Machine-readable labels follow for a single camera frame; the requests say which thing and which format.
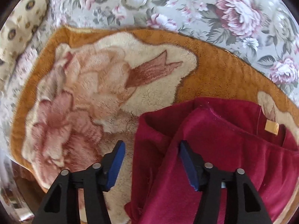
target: red cloth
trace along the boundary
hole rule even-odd
[[[221,170],[241,167],[274,221],[293,194],[299,169],[296,142],[284,125],[265,131],[261,107],[241,100],[197,98],[143,114],[135,137],[132,196],[125,206],[133,224],[192,224],[201,193],[189,184],[178,145],[187,140]],[[218,223],[223,223],[222,195]]]

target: red velvet fabric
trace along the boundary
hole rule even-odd
[[[259,191],[274,221],[289,201],[299,170],[291,133],[265,131],[261,107],[241,100],[197,98],[143,114],[135,137],[132,198],[125,206],[133,224],[192,224],[201,193],[189,184],[178,145],[219,169],[241,167]],[[224,222],[225,190],[218,223]]]

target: maroon fabric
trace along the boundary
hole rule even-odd
[[[294,191],[299,154],[283,125],[275,136],[265,123],[259,105],[216,98],[143,114],[135,137],[132,198],[125,206],[132,223],[193,223],[201,193],[190,186],[178,156],[181,140],[219,169],[243,168],[274,221]],[[224,210],[225,191],[218,223]]]

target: clothing label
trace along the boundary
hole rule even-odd
[[[279,130],[279,124],[272,120],[267,120],[265,125],[265,130],[277,136]]]

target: floral fabric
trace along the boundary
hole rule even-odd
[[[9,145],[20,91],[38,53],[61,25],[150,27],[223,47],[272,80],[299,106],[298,24],[281,0],[49,0],[49,12],[18,60],[0,105],[0,147]]]

